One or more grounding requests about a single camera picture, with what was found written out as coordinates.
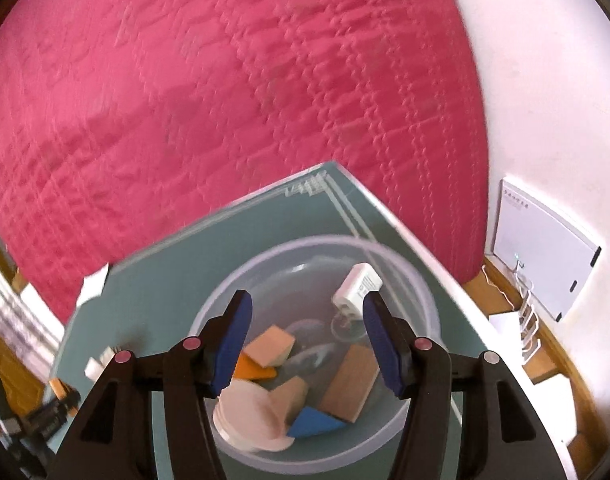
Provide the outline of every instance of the clear plastic bowl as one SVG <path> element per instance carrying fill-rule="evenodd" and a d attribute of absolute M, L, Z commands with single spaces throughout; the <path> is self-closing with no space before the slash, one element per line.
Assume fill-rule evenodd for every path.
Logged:
<path fill-rule="evenodd" d="M 290 359 L 271 389 L 294 375 L 307 381 L 307 404 L 316 407 L 334 377 L 349 345 L 369 346 L 365 330 L 341 334 L 332 330 L 337 310 L 332 295 L 352 266 L 368 262 L 383 279 L 381 295 L 394 316 L 406 319 L 416 335 L 441 343 L 434 298 L 421 274 L 402 256 L 376 242 L 349 236 L 301 238 L 276 246 L 252 258 L 224 280 L 201 308 L 190 335 L 197 335 L 208 319 L 220 316 L 238 288 L 252 296 L 253 317 L 245 343 L 276 324 L 297 339 Z M 403 429 L 409 401 L 398 400 L 377 379 L 355 424 L 341 430 L 297 439 L 281 452 L 242 452 L 225 442 L 212 427 L 217 446 L 230 457 L 260 470 L 313 474 L 357 462 L 383 446 Z M 210 415 L 215 402 L 207 401 Z"/>

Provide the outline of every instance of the white plug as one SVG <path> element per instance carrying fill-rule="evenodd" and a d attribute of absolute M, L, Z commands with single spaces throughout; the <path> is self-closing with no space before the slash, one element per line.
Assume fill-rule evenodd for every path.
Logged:
<path fill-rule="evenodd" d="M 383 280 L 370 264 L 356 264 L 332 297 L 332 303 L 349 319 L 363 319 L 363 299 L 381 290 Z"/>

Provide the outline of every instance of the wooden block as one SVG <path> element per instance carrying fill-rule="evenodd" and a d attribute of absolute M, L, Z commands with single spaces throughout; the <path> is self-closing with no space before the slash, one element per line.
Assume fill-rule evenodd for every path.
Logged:
<path fill-rule="evenodd" d="M 234 368 L 235 379 L 245 379 L 248 381 L 259 381 L 262 379 L 274 379 L 276 377 L 276 368 L 263 368 L 257 365 L 245 354 L 239 356 L 239 360 Z"/>
<path fill-rule="evenodd" d="M 63 400 L 71 389 L 69 386 L 67 386 L 67 384 L 56 377 L 50 379 L 49 384 L 50 388 L 54 392 L 54 395 L 59 400 Z M 69 416 L 75 416 L 77 413 L 79 413 L 79 409 L 76 407 L 69 409 L 67 412 Z"/>
<path fill-rule="evenodd" d="M 293 335 L 272 325 L 247 345 L 243 352 L 263 368 L 280 366 L 290 356 L 295 341 Z"/>
<path fill-rule="evenodd" d="M 346 422 L 356 422 L 378 374 L 374 352 L 365 346 L 351 345 L 320 401 L 319 410 Z"/>
<path fill-rule="evenodd" d="M 326 413 L 321 413 L 310 406 L 303 408 L 301 413 L 291 425 L 287 436 L 292 438 L 303 438 L 306 436 L 315 436 L 330 431 L 340 430 L 346 426 L 344 422 L 329 416 Z"/>
<path fill-rule="evenodd" d="M 572 462 L 574 462 L 578 479 L 583 480 L 584 478 L 587 478 L 589 473 L 591 473 L 598 464 L 596 453 L 587 440 L 587 437 L 582 433 L 577 434 L 575 439 L 567 446 L 567 449 L 569 450 L 569 456 L 572 458 Z"/>
<path fill-rule="evenodd" d="M 274 412 L 287 426 L 293 423 L 296 416 L 305 407 L 308 391 L 307 383 L 296 376 L 269 393 Z"/>
<path fill-rule="evenodd" d="M 542 383 L 558 373 L 558 367 L 545 347 L 541 347 L 522 369 L 534 384 Z"/>

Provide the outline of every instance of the bed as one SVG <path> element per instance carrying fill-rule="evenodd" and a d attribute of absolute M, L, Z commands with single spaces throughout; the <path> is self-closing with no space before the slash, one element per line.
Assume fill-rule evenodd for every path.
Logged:
<path fill-rule="evenodd" d="M 331 159 L 477 274 L 488 153 L 454 0 L 19 0 L 0 27 L 0 235 L 63 321 L 106 262 Z"/>

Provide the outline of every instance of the black clamp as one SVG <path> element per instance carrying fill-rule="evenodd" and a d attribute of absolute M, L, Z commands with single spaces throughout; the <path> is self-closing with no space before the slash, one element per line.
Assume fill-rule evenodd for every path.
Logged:
<path fill-rule="evenodd" d="M 457 480 L 565 480 L 552 441 L 531 402 L 498 354 L 450 354 L 416 337 L 370 292 L 365 327 L 387 387 L 411 399 L 390 480 L 439 480 L 451 393 L 464 394 Z"/>
<path fill-rule="evenodd" d="M 163 354 L 118 352 L 74 419 L 49 480 L 155 480 L 151 393 L 162 391 L 175 480 L 225 480 L 205 410 L 231 380 L 251 322 L 239 290 L 223 316 Z M 439 480 L 451 393 L 464 393 L 458 480 L 565 480 L 556 450 L 511 371 L 494 352 L 450 354 L 417 338 L 383 298 L 365 298 L 368 336 L 385 383 L 411 399 L 390 480 Z"/>
<path fill-rule="evenodd" d="M 12 410 L 0 378 L 0 448 L 8 458 L 33 479 L 44 479 L 54 460 L 47 442 L 62 428 L 69 410 L 79 405 L 80 394 L 68 388 L 62 399 L 54 397 L 25 416 Z"/>

